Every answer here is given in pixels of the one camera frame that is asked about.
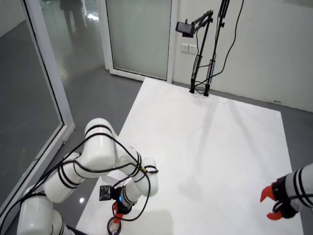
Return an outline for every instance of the metal stand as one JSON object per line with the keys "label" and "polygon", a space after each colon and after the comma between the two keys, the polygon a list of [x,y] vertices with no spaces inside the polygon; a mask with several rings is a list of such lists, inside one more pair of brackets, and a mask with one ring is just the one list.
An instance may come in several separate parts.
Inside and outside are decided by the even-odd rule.
{"label": "metal stand", "polygon": [[217,42],[219,40],[220,30],[222,27],[224,28],[224,25],[225,25],[225,22],[223,22],[223,19],[225,19],[228,6],[229,6],[229,0],[222,0],[222,4],[221,4],[219,15],[218,15],[218,17],[220,18],[219,20],[220,22],[219,22],[218,30],[216,33],[212,59],[210,60],[210,65],[209,65],[208,73],[206,76],[205,90],[203,93],[204,96],[209,96],[209,90],[210,90],[210,86],[212,83],[212,76],[213,76],[213,71],[214,71],[214,66],[215,66],[215,54],[216,54]]}
{"label": "metal stand", "polygon": [[189,92],[192,93],[192,94],[195,93],[195,87],[196,87],[195,86],[195,82],[196,82],[196,78],[197,78],[197,75],[198,75],[199,67],[200,67],[200,64],[201,64],[202,53],[203,53],[203,49],[204,49],[204,44],[205,44],[207,32],[209,30],[209,25],[210,25],[210,23],[213,22],[212,15],[210,15],[209,19],[205,20],[204,22],[199,24],[199,26],[197,27],[197,31],[198,31],[199,28],[204,27],[206,25],[204,38],[203,38],[201,49],[200,49],[200,53],[197,55],[196,61],[195,61],[195,65],[196,66],[194,65],[193,70],[192,70],[192,76],[191,76],[191,82],[190,82],[190,90],[189,90]]}

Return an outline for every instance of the white door frame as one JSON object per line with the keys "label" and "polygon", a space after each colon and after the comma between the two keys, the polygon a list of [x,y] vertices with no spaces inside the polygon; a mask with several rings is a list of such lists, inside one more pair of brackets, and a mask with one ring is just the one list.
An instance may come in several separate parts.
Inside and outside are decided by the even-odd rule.
{"label": "white door frame", "polygon": [[[148,77],[148,76],[126,72],[126,71],[122,71],[122,70],[118,70],[114,68],[109,21],[108,21],[108,12],[107,12],[107,0],[97,0],[97,7],[98,7],[98,12],[99,12],[102,48],[103,48],[103,53],[105,57],[106,69],[108,69],[111,74],[143,81],[145,77]],[[179,10],[179,0],[172,0],[170,42],[169,42],[169,50],[168,50],[168,64],[167,64],[167,77],[166,77],[166,81],[168,83],[172,83],[173,81],[175,44],[176,44],[175,29],[176,29],[176,23],[178,20],[178,10]]]}
{"label": "white door frame", "polygon": [[[0,223],[2,223],[9,208],[21,198],[27,187],[38,181],[60,147],[69,138],[75,128],[39,0],[20,0],[20,2],[52,100],[54,101],[55,109],[59,115],[60,125],[42,147],[38,155],[34,156],[34,161],[28,167],[5,202],[0,205]],[[16,206],[10,214],[8,214],[1,235],[5,233],[18,211],[19,206]]]}

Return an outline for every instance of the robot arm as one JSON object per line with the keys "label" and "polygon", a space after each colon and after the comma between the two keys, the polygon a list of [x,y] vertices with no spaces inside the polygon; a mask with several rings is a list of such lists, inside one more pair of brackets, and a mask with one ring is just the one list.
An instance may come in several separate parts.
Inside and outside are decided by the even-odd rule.
{"label": "robot arm", "polygon": [[313,208],[313,164],[291,172],[263,189],[261,202],[269,197],[277,201],[271,220],[294,217],[303,206]]}
{"label": "robot arm", "polygon": [[75,160],[78,164],[73,162],[60,165],[43,184],[45,196],[31,197],[23,202],[18,235],[54,235],[61,230],[65,235],[72,235],[62,222],[60,214],[53,210],[53,203],[66,200],[85,179],[104,176],[110,170],[119,169],[131,177],[125,186],[116,189],[111,187],[109,190],[109,199],[118,199],[118,208],[115,206],[115,210],[119,219],[114,220],[115,224],[120,222],[123,214],[130,212],[140,196],[150,197],[157,193],[158,171],[155,160],[142,159],[132,147],[121,144],[106,120],[96,118],[90,121],[85,129],[85,141],[81,155],[73,152],[64,161]]}

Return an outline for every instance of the white cylinder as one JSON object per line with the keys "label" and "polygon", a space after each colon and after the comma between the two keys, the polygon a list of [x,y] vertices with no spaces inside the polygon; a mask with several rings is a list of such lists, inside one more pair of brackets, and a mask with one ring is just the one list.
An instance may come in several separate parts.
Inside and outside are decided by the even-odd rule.
{"label": "white cylinder", "polygon": [[[91,120],[85,129],[86,138],[96,133],[104,133],[113,138],[116,137],[113,128],[109,124],[108,121],[102,118],[96,118]],[[114,167],[115,163],[115,150],[114,150],[114,142],[107,136],[93,136],[91,137],[84,146],[84,151],[82,156],[78,159],[78,161],[85,167],[94,170],[103,170]],[[90,177],[97,177],[98,174],[89,173]]]}
{"label": "white cylinder", "polygon": [[75,235],[73,231],[67,228],[60,213],[57,211],[53,211],[52,228],[53,231],[51,235]]}
{"label": "white cylinder", "polygon": [[[157,163],[153,158],[145,158],[142,160],[142,164],[143,167],[147,166],[147,165],[153,165],[155,167],[157,167]],[[121,169],[121,171],[123,171],[126,174],[129,174],[129,168],[132,166],[128,166],[126,168]],[[149,174],[147,173],[147,176],[149,177],[150,180],[150,194],[149,196],[152,197],[154,195],[157,194],[158,192],[158,179],[157,179],[157,174]],[[138,188],[138,190],[140,191],[140,193],[147,197],[148,196],[148,192],[149,192],[149,182],[147,177],[144,176],[144,174],[139,171],[134,177],[132,177],[133,180],[136,182],[136,186]],[[134,191],[134,195],[131,195],[131,192],[129,192],[130,196],[129,197],[133,197],[136,198],[137,197],[137,193]]]}
{"label": "white cylinder", "polygon": [[[78,153],[72,153],[67,158],[67,160],[75,159],[78,156],[79,156]],[[66,177],[68,177],[74,183],[80,184],[84,181],[84,178],[80,177],[75,172],[73,164],[66,164],[63,166],[63,169],[64,169]],[[61,171],[61,169],[59,169],[59,171],[60,171],[60,175],[59,175],[58,170],[56,170],[53,173],[53,175],[50,177],[50,179],[48,179],[44,183],[44,190],[45,190],[47,197],[52,202],[55,202],[55,203],[63,202],[75,190],[74,188],[68,188],[68,186],[76,187],[65,178],[64,173]]]}
{"label": "white cylinder", "polygon": [[50,235],[53,203],[45,196],[23,202],[17,235]]}

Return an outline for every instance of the glass wall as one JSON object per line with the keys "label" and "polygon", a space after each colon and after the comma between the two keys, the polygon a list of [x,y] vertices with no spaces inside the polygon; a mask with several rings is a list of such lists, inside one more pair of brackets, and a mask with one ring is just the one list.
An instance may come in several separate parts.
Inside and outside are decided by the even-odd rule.
{"label": "glass wall", "polygon": [[63,84],[104,66],[96,0],[39,0]]}
{"label": "glass wall", "polygon": [[166,80],[171,0],[107,0],[114,67]]}
{"label": "glass wall", "polygon": [[0,205],[63,126],[19,0],[0,1]]}

